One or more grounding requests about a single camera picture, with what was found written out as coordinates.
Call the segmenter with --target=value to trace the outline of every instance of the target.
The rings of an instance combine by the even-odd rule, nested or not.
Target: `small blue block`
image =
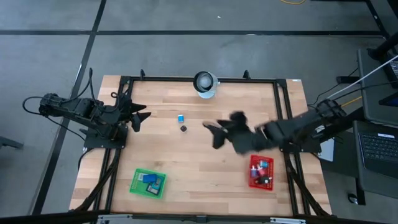
[[[182,114],[178,115],[178,122],[184,123],[184,115],[182,115]]]
[[[268,162],[267,161],[260,161],[260,166],[263,168],[267,168],[268,167]]]
[[[144,183],[151,183],[151,182],[155,182],[156,178],[157,178],[156,174],[147,174],[147,175],[144,175],[142,181]]]

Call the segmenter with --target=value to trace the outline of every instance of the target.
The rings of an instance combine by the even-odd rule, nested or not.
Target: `laptop keyboard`
[[[393,138],[361,135],[363,155],[368,159],[398,162],[398,141]]]

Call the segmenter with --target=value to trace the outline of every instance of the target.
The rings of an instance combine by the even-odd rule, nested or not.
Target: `wooden table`
[[[120,76],[104,76],[98,99],[113,105],[111,92],[117,91]],[[293,115],[307,110],[300,80],[287,80]],[[277,119],[273,87],[266,83],[221,83],[216,96],[201,99],[190,82],[134,82],[133,102],[147,105],[152,115],[134,133],[130,128],[122,150],[111,206],[118,213],[163,213],[207,215],[285,215],[292,209],[283,155],[278,149],[262,151],[274,158],[274,190],[269,192],[248,186],[250,155],[239,156],[230,143],[215,150],[212,135],[202,121],[228,119],[234,110],[244,110],[249,127]],[[183,114],[183,133],[177,115]],[[98,182],[104,149],[95,149],[81,162],[70,208],[79,206]],[[319,160],[301,154],[306,185],[321,204],[330,211]],[[156,200],[129,193],[137,168],[167,174],[163,199]],[[303,212],[300,191],[296,195]],[[107,186],[100,208],[104,208]]]

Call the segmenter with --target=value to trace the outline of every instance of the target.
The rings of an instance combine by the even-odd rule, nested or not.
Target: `red plastic bin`
[[[266,175],[268,177],[272,177],[271,181],[268,184],[256,184],[254,181],[258,177],[251,177],[251,167],[257,167],[258,164],[260,164],[260,161],[267,161],[268,162],[268,167],[263,168],[264,171],[266,172]],[[250,166],[249,166],[249,186],[250,187],[255,187],[259,189],[264,189],[264,190],[272,190],[274,186],[274,159],[265,157],[265,156],[258,156],[258,155],[251,155],[250,157]]]

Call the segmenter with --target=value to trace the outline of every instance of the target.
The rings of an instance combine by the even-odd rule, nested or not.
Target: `white cable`
[[[358,81],[354,82],[353,84],[351,84],[351,85],[347,86],[346,88],[344,88],[344,89],[342,89],[342,90],[340,90],[340,91],[337,91],[336,93],[334,93],[334,94],[328,96],[327,99],[329,99],[329,98],[331,98],[332,96],[335,96],[335,95],[341,93],[342,91],[347,90],[349,87],[351,87],[351,86],[353,86],[353,85],[359,83],[360,81],[362,81],[362,80],[365,79],[366,77],[372,75],[374,72],[376,72],[377,70],[379,70],[379,69],[382,68],[383,66],[387,65],[388,63],[392,62],[392,61],[393,61],[394,59],[396,59],[396,58],[398,58],[398,55],[395,56],[395,57],[393,57],[393,58],[392,58],[391,60],[389,60],[388,62],[386,62],[386,63],[380,65],[379,67],[377,67],[377,68],[374,69],[373,71],[369,72],[367,75],[365,75],[364,77],[360,78]]]

